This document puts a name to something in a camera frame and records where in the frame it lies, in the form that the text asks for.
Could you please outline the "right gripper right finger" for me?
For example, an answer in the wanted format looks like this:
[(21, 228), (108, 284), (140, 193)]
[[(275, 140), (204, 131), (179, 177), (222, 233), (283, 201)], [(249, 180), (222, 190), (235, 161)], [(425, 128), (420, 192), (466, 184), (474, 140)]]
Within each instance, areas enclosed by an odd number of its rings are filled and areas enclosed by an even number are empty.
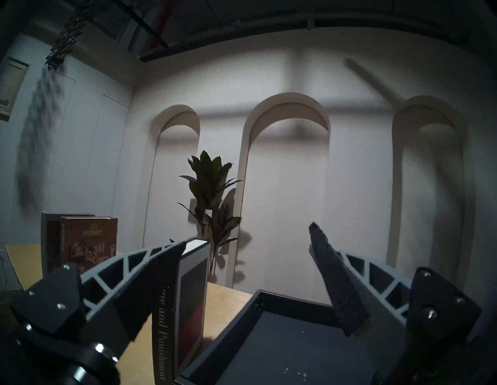
[(416, 269), (400, 311), (370, 279), (347, 266), (315, 222), (309, 225), (313, 260), (339, 326), (360, 342), (375, 367), (371, 382), (478, 382), (467, 336), (482, 309), (435, 270)]

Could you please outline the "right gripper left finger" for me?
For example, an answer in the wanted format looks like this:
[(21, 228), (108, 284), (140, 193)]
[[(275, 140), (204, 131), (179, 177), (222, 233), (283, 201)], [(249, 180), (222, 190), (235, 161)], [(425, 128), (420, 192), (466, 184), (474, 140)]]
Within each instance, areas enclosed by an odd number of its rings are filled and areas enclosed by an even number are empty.
[(19, 325), (82, 346), (100, 343), (120, 358), (158, 307), (167, 271), (179, 263), (186, 245), (118, 255), (83, 274), (74, 263), (61, 265), (10, 308)]

